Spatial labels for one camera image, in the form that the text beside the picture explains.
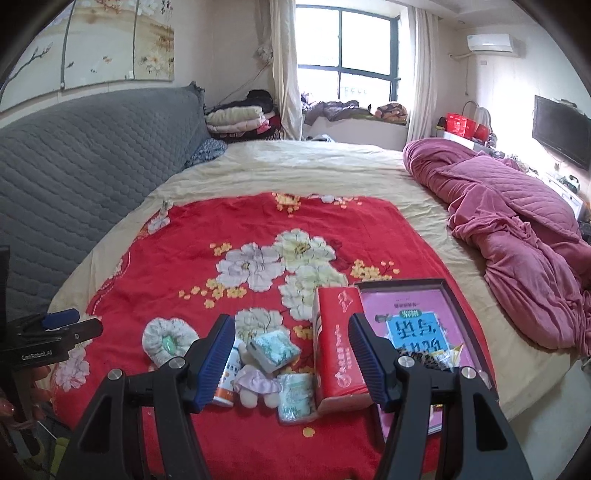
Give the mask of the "white floral scrunchie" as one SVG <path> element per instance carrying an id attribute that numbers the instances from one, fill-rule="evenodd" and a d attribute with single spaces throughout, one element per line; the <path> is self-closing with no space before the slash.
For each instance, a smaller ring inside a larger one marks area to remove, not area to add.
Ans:
<path id="1" fill-rule="evenodd" d="M 182 319 L 154 318 L 146 324 L 141 342 L 145 354 L 159 368 L 174 357 L 183 357 L 198 339 L 197 332 Z"/>

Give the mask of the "red tissue box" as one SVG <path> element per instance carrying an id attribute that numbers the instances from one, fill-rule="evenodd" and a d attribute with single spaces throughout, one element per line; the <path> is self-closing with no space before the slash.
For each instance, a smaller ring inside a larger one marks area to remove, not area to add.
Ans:
<path id="1" fill-rule="evenodd" d="M 318 287 L 312 310 L 315 402 L 318 414 L 366 409 L 370 393 L 349 343 L 349 318 L 363 313 L 355 286 Z"/>

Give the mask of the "white curtain left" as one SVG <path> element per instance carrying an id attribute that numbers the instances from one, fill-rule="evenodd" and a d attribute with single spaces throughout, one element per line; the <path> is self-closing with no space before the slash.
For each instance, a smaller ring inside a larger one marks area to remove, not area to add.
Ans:
<path id="1" fill-rule="evenodd" d="M 270 66 L 284 136 L 301 140 L 304 117 L 297 84 L 296 2 L 256 2 L 256 57 Z"/>

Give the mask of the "floral wall painting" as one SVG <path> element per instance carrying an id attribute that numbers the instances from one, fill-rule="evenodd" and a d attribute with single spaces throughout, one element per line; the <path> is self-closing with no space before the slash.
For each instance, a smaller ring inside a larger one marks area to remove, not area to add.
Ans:
<path id="1" fill-rule="evenodd" d="M 29 44 L 1 86 L 1 110 L 49 93 L 174 79 L 173 5 L 73 1 Z"/>

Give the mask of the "white curtain right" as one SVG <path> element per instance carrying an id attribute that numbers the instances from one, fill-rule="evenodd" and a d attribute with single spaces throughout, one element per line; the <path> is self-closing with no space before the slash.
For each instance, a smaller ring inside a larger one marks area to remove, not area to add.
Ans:
<path id="1" fill-rule="evenodd" d="M 437 54 L 439 19 L 425 9 L 410 6 L 407 10 L 413 47 L 412 108 L 407 141 L 430 136 L 437 103 Z"/>

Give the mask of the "white orange vitamin bottle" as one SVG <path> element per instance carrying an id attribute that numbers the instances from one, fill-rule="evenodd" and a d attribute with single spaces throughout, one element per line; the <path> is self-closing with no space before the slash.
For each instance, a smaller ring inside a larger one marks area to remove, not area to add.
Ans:
<path id="1" fill-rule="evenodd" d="M 242 369 L 242 357 L 240 357 L 240 348 L 245 344 L 239 338 L 235 338 L 231 351 L 226 360 L 224 369 L 219 379 L 217 388 L 214 392 L 212 403 L 220 407 L 231 408 L 235 404 L 235 390 L 233 381 L 235 381 L 238 371 Z"/>

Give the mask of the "pink shallow box tray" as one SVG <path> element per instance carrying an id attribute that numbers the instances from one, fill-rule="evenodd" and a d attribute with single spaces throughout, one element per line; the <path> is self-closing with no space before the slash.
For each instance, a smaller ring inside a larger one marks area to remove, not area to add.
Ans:
<path id="1" fill-rule="evenodd" d="M 491 390 L 496 389 L 480 323 L 469 316 L 446 280 L 370 281 L 358 288 L 370 326 L 400 353 L 436 352 L 463 343 L 459 367 L 474 368 Z"/>

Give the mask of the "black wall television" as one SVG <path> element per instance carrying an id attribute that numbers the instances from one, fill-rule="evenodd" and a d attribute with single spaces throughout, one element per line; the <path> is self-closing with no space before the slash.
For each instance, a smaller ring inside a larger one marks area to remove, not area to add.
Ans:
<path id="1" fill-rule="evenodd" d="M 590 118 L 567 104 L 535 96 L 532 137 L 575 166 L 590 168 Z"/>

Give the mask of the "folded blankets stack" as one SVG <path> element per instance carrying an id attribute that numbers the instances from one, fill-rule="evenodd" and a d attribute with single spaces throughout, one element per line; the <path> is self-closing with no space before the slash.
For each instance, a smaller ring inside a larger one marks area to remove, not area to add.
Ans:
<path id="1" fill-rule="evenodd" d="M 226 143 L 277 139 L 283 128 L 273 96 L 263 89 L 214 107 L 205 114 L 205 124 L 211 137 Z"/>

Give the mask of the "clothes pile on windowsill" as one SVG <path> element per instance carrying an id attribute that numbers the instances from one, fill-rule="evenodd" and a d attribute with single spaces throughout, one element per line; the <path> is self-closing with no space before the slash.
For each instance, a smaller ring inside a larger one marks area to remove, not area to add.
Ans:
<path id="1" fill-rule="evenodd" d="M 346 119 L 377 120 L 397 125 L 406 125 L 408 120 L 407 109 L 400 103 L 393 102 L 377 107 L 362 108 L 358 101 L 349 102 L 317 102 L 311 104 L 304 111 L 304 125 L 313 125 L 318 118 L 324 117 L 330 122 L 338 122 Z"/>

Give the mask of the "white air conditioner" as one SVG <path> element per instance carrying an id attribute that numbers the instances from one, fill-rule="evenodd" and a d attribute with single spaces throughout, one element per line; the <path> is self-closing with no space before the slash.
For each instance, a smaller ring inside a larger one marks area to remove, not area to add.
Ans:
<path id="1" fill-rule="evenodd" d="M 474 53 L 515 53 L 514 40 L 509 34 L 468 35 L 467 45 Z"/>

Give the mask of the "red bag on counter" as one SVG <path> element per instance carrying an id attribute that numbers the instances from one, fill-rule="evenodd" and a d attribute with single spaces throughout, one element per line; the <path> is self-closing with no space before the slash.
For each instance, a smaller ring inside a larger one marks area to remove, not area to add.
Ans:
<path id="1" fill-rule="evenodd" d="M 467 140 L 478 140 L 486 143 L 491 130 L 486 125 L 456 113 L 448 113 L 446 116 L 446 131 Z"/>

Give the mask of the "leopard print scrunchie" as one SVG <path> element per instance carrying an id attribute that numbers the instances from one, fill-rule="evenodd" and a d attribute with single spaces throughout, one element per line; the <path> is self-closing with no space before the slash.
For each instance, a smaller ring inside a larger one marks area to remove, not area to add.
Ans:
<path id="1" fill-rule="evenodd" d="M 432 357 L 433 353 L 434 352 L 417 352 L 417 351 L 402 351 L 401 352 L 402 355 L 411 357 L 413 360 L 415 360 L 416 362 L 419 362 L 420 364 L 422 364 L 426 368 L 442 371 L 436 366 L 436 362 Z"/>

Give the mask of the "pink quilted duvet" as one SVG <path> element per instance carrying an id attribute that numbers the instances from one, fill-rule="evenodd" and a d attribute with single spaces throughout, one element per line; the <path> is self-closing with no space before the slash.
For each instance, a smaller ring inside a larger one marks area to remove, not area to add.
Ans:
<path id="1" fill-rule="evenodd" d="M 507 162 L 440 138 L 413 141 L 405 167 L 448 204 L 452 234 L 477 248 L 515 327 L 547 350 L 590 354 L 590 246 L 572 209 Z"/>

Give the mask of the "green white tissue pack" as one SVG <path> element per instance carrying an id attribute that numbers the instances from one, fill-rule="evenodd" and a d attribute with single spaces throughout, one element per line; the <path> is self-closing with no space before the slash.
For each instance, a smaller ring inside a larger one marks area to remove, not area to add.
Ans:
<path id="1" fill-rule="evenodd" d="M 246 345 L 246 350 L 269 374 L 287 366 L 301 355 L 301 349 L 290 341 L 290 336 L 283 330 L 270 331 L 253 338 Z"/>

